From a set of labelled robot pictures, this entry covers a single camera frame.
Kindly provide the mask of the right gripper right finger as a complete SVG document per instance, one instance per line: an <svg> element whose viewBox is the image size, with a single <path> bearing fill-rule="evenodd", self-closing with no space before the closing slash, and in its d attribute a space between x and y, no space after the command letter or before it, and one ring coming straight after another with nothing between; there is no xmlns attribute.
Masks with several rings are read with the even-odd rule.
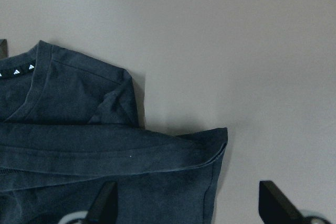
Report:
<svg viewBox="0 0 336 224"><path fill-rule="evenodd" d="M258 213L263 223L302 223L303 215L271 180L259 182Z"/></svg>

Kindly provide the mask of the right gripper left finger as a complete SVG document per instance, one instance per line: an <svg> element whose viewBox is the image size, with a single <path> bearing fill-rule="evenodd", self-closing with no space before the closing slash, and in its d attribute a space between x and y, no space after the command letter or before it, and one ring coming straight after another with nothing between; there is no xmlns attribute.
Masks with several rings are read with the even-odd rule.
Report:
<svg viewBox="0 0 336 224"><path fill-rule="evenodd" d="M85 223L113 224L118 217L118 185L105 182L85 217Z"/></svg>

